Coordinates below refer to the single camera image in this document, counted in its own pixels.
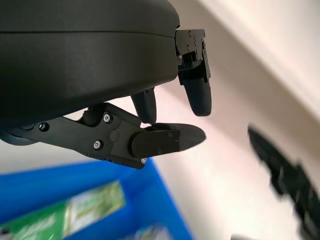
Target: metal screw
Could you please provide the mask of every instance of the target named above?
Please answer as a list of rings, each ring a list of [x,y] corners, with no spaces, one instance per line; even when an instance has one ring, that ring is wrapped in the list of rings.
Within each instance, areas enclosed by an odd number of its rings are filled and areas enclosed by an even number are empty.
[[[103,121],[107,124],[111,123],[112,121],[112,118],[111,118],[111,115],[109,113],[106,113],[104,116],[103,116]]]
[[[99,148],[101,148],[101,142],[100,141],[95,141],[93,144],[93,148],[98,150]]]
[[[50,125],[47,122],[43,122],[39,124],[39,130],[41,132],[47,132],[49,131]]]

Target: rounded black cover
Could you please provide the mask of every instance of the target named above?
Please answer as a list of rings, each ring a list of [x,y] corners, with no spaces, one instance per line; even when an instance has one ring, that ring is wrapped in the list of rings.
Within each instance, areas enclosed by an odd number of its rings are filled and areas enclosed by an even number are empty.
[[[0,0],[1,32],[126,32],[174,37],[167,0]]]

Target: blurry black object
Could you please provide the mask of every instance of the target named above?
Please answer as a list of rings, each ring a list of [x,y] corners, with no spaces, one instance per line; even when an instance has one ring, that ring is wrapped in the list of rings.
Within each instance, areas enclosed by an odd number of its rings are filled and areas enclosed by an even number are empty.
[[[301,233],[306,240],[320,240],[320,200],[300,164],[290,161],[254,127],[248,127],[255,153],[270,170],[271,184],[280,195],[289,195],[301,220]]]
[[[176,77],[194,114],[211,113],[205,31],[179,27],[168,0],[0,1],[0,139],[137,169],[201,143],[196,126],[156,124],[154,88]],[[127,96],[138,116],[105,103]]]

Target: blue container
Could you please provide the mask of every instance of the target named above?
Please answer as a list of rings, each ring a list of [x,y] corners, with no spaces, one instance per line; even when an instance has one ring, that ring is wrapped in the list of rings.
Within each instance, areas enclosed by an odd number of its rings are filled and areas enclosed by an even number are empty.
[[[154,224],[166,226],[175,240],[192,240],[151,159],[142,170],[95,161],[0,175],[0,225],[115,180],[125,207],[68,240],[117,240]]]

